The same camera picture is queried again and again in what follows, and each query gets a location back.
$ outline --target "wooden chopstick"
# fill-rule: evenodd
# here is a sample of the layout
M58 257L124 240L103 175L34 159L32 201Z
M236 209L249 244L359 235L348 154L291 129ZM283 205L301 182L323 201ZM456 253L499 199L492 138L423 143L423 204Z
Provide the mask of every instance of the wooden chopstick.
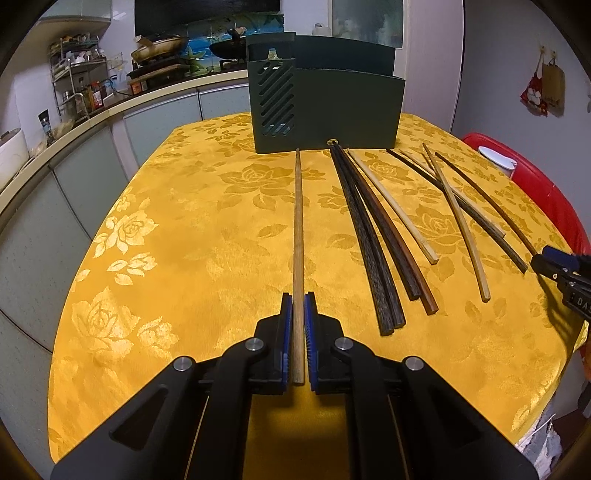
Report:
M406 150L401 150L401 152L406 155L408 158L410 158L413 162L415 162L419 167L421 167L423 170L425 170L426 172L430 173L431 175L433 175L434 177L437 177L435 175L435 172L433 171L433 169L426 163L423 162L421 160L419 160L419 158L415 155L413 155L411 152L406 151ZM496 233L501 237L504 238L505 237L505 231L501 229L500 226L498 226L495 222L493 222L492 220L490 220L482 210L480 210L477 205L475 203L473 203L468 197L466 197L462 192L460 192L457 188L454 188L450 185L450 187L452 188L452 192L456 195L456 197L461 198L462 200L464 200L464 202L470 204L470 206L472 208L474 208L474 210L476 210L478 213L480 213L482 215L482 217L491 224L491 227L496 231Z
M413 162L403 157L402 155L398 155L396 152L393 152L389 148L386 149L386 152L395 157L397 160L400 160L411 170L414 170L417 174L419 174L421 177L423 177L425 180L431 183L435 188L438 188L439 190L443 191L443 184L439 180L437 180L436 177L429 175L425 170L419 168ZM464 210L464 212L466 212L470 217L472 217L472 219L478 225L480 225L480 227L486 233L488 233L488 235L496 242L496 244L502 248L503 252L505 252L507 256L511 259L511 261L515 264L515 266L519 268L519 271L521 273L527 272L527 263L525 263L523 259L517 254L517 252L511 248L511 246L507 243L507 241L504 238L501 238L496 234L496 232L492 229L491 224L488 223L482 217L482 215L475 211L474 208L472 208L468 203L464 202L463 199L458 198L457 202L459 206L462 208L462 210Z
M408 229L410 234L413 236L414 240L416 241L418 247L421 249L421 252L427 257L429 263L431 265L436 265L439 262L439 255L437 252L429 245L429 243L425 240L422 236L421 232L418 231L417 227L414 225L413 221L408 217L406 212L402 209L402 207L398 204L394 197L390 195L390 192L382 185L382 183L378 180L377 176L374 172L372 172L369 167L361 161L361 159L351 150L348 150L349 155L355 161L355 163L363 170L366 177L371 180L374 186L378 189L378 191L382 194L382 196L386 199L386 202L392 207L392 210L398 215L398 218L402 221L404 226Z
M468 224L466 223L466 219L462 211L460 210L460 206L457 204L456 196L453 194L445 175L441 171L441 168L437 164L437 161L431 155L431 151L429 150L428 146L424 143L423 148L425 152L427 152L427 156L431 161L431 165L435 170L435 174L437 178L443 185L443 192L447 198L447 202L452 209L453 216L456 217L457 225L460 228L462 233L462 237L464 237L464 241L466 243L466 247L468 248L468 253L470 254L470 259L472 260L472 266L474 267L474 273L476 274L476 280L478 281L478 288L480 290L480 297L482 301L487 302L491 299L491 291L488 288L488 282L486 281L486 274L484 273L484 268L482 267L482 261L480 260L480 255L478 254L478 250L476 249L476 243L474 242L474 237L468 228Z
M351 221L359 241L363 264L365 265L369 288L374 301L375 313L378 318L380 335L391 335L395 328L403 327L406 324L392 274L359 192L348 178L340 151L334 144L330 147L330 156L335 164L340 184L343 187Z
M300 149L295 151L294 267L293 267L293 345L291 382L303 385L306 380L304 345L304 209L301 184Z
M521 229L517 226L517 224L511 219L511 217L509 217L509 215L507 215L507 213L499 206L499 204L497 202L495 202L491 198L490 195L487 194L487 192L482 190L480 185L478 185L474 180L472 180L468 175L466 175L464 172L462 172L462 170L460 170L458 167L456 167L452 162L450 162L448 159L443 157L441 154L436 153L436 155L439 158L441 158L454 172L456 172L460 177L462 177L464 180L466 180L468 182L468 184L473 189L475 189L478 193L480 193L480 195L482 195L484 197L484 199L488 203L491 204L491 206L497 211L497 213L503 218L503 220L507 222L507 225L509 225L509 227L511 227L511 230L513 230L515 232L515 234L517 235L517 237L519 237L519 240L521 240L521 242L525 245L527 250L530 251L530 254L532 254L532 255L537 254L536 249L531 244L530 240L521 231Z
M354 163L348 161L348 166L353 173L357 187L365 200L366 205L368 205L369 210L374 217L375 223L378 225L378 228L386 241L386 245L390 250L390 255L400 272L401 278L404 279L405 277L412 276L415 279L420 289L421 301L423 302L427 315L434 314L439 310L439 307L437 306L435 297L433 296L421 269L418 267L416 260L408 249L407 244L404 242L400 232L394 225L388 212L386 212L386 209L382 206L377 195L369 187L369 184L357 168L355 168Z

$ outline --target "metal screw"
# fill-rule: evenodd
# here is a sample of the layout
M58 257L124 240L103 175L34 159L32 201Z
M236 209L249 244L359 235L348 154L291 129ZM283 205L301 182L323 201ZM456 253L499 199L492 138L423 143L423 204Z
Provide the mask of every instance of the metal screw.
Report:
M417 356L408 357L404 363L407 368L413 372L418 372L425 366L425 363Z
M265 346L265 342L263 342L260 338L252 337L246 341L245 345L247 350L256 352Z
M349 350L353 348L353 340L347 337L337 338L335 340L335 347L339 350Z
M188 356L180 356L177 358L174 363L173 367L178 372L184 372L193 366L193 360L191 360Z

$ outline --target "cooking pot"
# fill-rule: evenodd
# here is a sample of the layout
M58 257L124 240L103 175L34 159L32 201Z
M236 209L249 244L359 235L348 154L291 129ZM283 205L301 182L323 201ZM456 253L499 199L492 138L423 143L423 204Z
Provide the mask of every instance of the cooking pot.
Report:
M212 43L209 50L221 59L246 60L246 37L241 36L234 28L228 30L230 40Z

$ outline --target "window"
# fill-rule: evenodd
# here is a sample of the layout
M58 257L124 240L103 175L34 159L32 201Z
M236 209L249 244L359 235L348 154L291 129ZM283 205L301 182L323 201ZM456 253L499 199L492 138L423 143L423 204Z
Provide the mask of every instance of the window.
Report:
M402 48L403 0L332 0L333 36Z

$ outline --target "light wooden chopstick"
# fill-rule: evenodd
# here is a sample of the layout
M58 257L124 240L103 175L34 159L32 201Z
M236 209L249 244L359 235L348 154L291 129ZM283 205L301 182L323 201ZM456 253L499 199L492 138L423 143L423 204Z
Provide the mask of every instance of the light wooden chopstick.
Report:
M294 276L293 330L291 348L291 382L303 385L306 380L304 345L304 197L301 184L300 149L295 151L295 206L294 206Z
M435 172L433 171L433 169L427 165L426 162L421 161L416 155L413 155L411 152L406 151L406 150L401 150L401 152L408 157L410 160L412 160L413 162L415 162L419 167L421 167L423 170L425 170L426 172L430 173L431 175L433 175L434 177L437 177L435 175ZM466 197L466 195L464 195L462 192L460 192L460 190L452 187L450 185L450 188L452 189L452 192L456 195L456 197L461 198L462 200L464 200L464 202L466 202L468 205L470 205L472 208L474 208L475 211L477 211L478 213L480 213L481 217L484 218L484 220L486 220L491 228L501 237L504 238L505 237L505 231L501 229L500 226L498 226L495 222L493 222L492 220L490 220L485 214L484 212L478 208L478 206L471 201L468 197Z
M460 228L462 236L464 237L464 241L466 243L466 247L468 248L468 253L470 254L470 259L472 260L472 265L474 267L474 273L476 274L476 280L478 281L478 288L480 290L480 297L482 301L487 302L491 299L491 291L488 288L488 282L486 281L486 274L484 273L484 268L482 267L482 261L480 260L480 255L478 254L478 250L476 249L476 244L474 242L474 237L470 233L470 229L468 228L468 224L466 223L466 219L462 211L460 210L459 205L457 204L456 196L453 194L452 188L450 187L445 175L441 171L441 168L435 161L435 158L431 155L431 151L426 144L423 144L423 148L425 152L427 152L427 156L431 161L431 165L435 170L435 174L439 181L443 184L443 192L447 198L447 202L452 209L453 216L456 217L457 225Z
M390 195L390 192L382 185L382 183L378 180L375 176L375 173L372 172L369 167L361 161L361 159L353 152L352 150L348 150L349 155L355 161L355 163L363 170L363 173L371 180L374 186L378 189L378 191L382 194L382 196L386 199L386 202L392 207L392 210L396 212L396 215L402 220L404 226L408 229L410 234L415 239L418 247L427 257L429 263L431 265L436 265L439 262L439 256L437 252L429 245L429 243L425 240L425 238L421 235L421 232L418 231L417 227L414 225L413 221L408 217L406 212L402 209L402 207L398 204L394 197Z

